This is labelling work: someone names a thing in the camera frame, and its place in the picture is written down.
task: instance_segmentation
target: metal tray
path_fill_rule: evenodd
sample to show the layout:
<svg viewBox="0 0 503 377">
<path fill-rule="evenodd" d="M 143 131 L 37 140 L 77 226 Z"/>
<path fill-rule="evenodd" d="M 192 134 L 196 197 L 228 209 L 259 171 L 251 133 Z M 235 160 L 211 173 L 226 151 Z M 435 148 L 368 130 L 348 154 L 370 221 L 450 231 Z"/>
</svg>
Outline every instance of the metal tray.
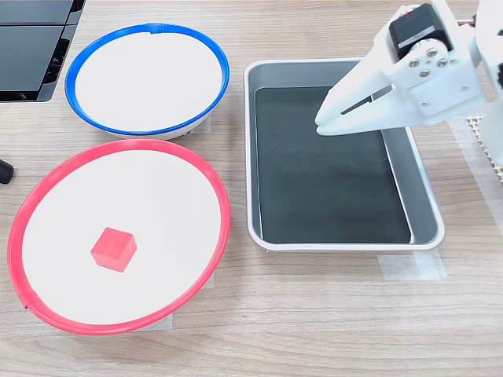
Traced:
<svg viewBox="0 0 503 377">
<path fill-rule="evenodd" d="M 410 129 L 317 135 L 326 93 L 357 63 L 266 60 L 244 73 L 248 232 L 268 251 L 424 251 L 445 235 Z"/>
</svg>

